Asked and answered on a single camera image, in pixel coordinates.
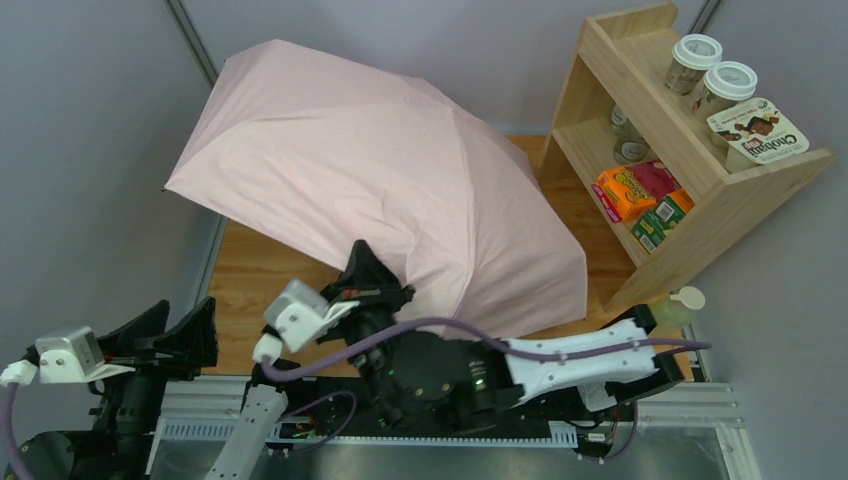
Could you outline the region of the pink folding umbrella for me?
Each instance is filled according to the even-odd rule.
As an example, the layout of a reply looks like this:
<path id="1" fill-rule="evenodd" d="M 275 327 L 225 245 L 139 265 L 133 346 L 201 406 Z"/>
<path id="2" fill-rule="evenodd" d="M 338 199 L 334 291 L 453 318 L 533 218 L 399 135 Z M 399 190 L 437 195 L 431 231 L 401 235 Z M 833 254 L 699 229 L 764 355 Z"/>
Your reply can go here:
<path id="1" fill-rule="evenodd" d="M 583 320 L 584 248 L 528 155 L 428 81 L 279 39 L 224 64 L 167 190 L 335 269 L 366 241 L 403 320 Z"/>

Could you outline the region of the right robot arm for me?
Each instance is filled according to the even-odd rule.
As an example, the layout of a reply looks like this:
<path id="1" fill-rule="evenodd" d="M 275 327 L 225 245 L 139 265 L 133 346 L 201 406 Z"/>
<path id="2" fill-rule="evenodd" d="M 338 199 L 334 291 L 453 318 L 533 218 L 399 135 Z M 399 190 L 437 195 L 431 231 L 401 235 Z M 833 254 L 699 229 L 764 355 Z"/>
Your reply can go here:
<path id="1" fill-rule="evenodd" d="M 588 334 L 533 342 L 497 338 L 466 322 L 398 313 L 414 289 L 356 241 L 346 267 L 321 291 L 351 309 L 329 330 L 366 385 L 385 427 L 430 424 L 451 433 L 494 426 L 509 410 L 554 392 L 573 417 L 664 392 L 683 378 L 674 356 L 657 352 L 650 310 L 640 305 Z"/>

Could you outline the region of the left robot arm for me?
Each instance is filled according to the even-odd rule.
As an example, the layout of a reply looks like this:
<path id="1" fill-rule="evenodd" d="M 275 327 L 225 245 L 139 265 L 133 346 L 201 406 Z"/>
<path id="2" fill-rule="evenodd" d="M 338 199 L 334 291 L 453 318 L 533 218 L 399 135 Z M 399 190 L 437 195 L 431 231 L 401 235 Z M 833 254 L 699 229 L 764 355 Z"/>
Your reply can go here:
<path id="1" fill-rule="evenodd" d="M 88 326 L 43 336 L 6 366 L 1 410 L 4 479 L 146 479 L 154 433 L 170 382 L 192 381 L 216 365 L 216 301 L 207 296 L 174 326 L 161 300 L 123 326 L 96 335 Z M 17 442 L 14 403 L 19 390 L 80 384 L 97 396 L 87 430 L 55 430 Z"/>

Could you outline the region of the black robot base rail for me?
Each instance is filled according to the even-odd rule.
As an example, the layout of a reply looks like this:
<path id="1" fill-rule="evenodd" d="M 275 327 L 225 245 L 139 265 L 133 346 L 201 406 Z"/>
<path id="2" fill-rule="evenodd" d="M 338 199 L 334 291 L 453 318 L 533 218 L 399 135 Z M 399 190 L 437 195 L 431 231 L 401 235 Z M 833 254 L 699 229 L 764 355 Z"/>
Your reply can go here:
<path id="1" fill-rule="evenodd" d="M 158 441 L 224 442 L 240 422 L 244 376 L 205 376 L 193 383 L 167 387 L 155 438 Z M 409 426 L 382 426 L 365 399 L 352 402 L 346 392 L 364 393 L 354 378 L 319 377 L 291 393 L 295 407 L 267 430 L 267 445 L 306 446 L 324 438 L 337 445 L 467 446 L 584 449 L 613 447 L 628 437 L 630 426 L 730 430 L 745 424 L 732 390 L 726 384 L 683 382 L 670 390 L 578 419 L 578 397 L 549 393 L 520 406 L 489 427 L 456 433 L 434 420 Z"/>

